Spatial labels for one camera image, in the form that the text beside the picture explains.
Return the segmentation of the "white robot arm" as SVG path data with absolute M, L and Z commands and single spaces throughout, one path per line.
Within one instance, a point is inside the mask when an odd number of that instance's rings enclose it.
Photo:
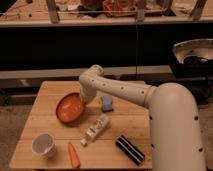
M 102 91 L 149 110 L 152 171 L 206 171 L 198 108 L 187 88 L 107 79 L 99 65 L 85 70 L 79 83 L 85 103 Z

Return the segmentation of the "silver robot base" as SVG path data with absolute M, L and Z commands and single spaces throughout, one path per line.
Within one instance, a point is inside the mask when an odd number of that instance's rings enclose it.
M 187 40 L 173 46 L 173 54 L 180 64 L 190 56 L 213 59 L 213 38 Z

